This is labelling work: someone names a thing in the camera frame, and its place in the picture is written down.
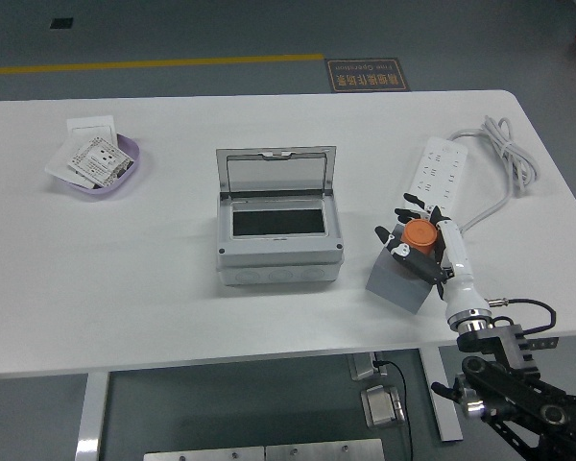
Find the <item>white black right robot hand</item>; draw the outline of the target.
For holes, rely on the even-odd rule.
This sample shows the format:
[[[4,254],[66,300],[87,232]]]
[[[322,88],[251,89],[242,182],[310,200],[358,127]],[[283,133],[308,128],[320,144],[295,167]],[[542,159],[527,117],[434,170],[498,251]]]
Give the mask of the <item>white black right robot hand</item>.
[[[400,236],[382,226],[374,229],[386,252],[401,267],[438,289],[446,303],[445,318],[451,330],[463,334],[489,328],[491,308],[475,288],[459,227],[439,206],[410,193],[403,197],[420,209],[395,210],[403,225]]]

